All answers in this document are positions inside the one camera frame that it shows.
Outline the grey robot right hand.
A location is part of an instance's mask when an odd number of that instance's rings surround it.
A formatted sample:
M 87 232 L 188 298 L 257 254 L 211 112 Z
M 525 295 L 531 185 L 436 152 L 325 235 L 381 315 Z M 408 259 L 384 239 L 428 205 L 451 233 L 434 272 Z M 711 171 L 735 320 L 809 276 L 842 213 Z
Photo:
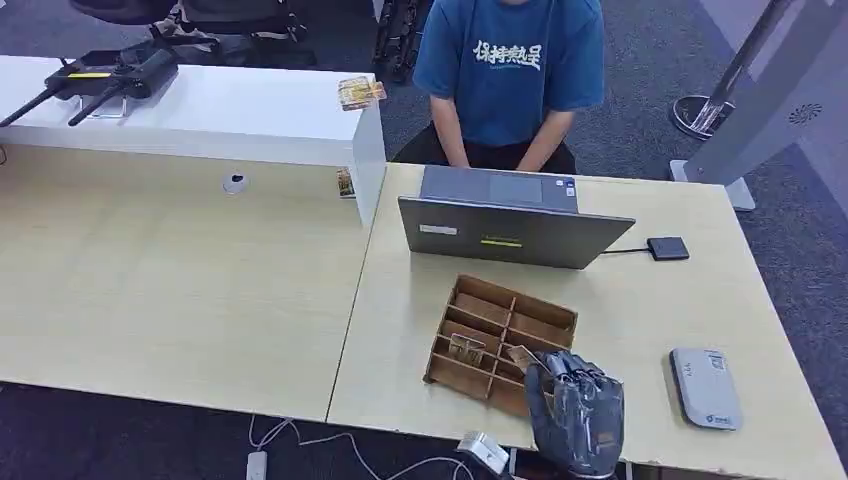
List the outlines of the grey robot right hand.
M 615 479 L 624 444 L 624 389 L 568 350 L 535 352 L 524 374 L 537 450 L 569 479 Z

